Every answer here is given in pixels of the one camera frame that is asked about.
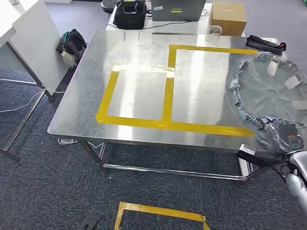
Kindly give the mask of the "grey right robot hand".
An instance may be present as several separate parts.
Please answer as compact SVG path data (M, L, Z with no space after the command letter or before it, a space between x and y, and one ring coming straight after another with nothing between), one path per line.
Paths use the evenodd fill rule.
M274 157L303 150L304 139L295 121L276 117L258 117L262 134L255 134L256 142Z

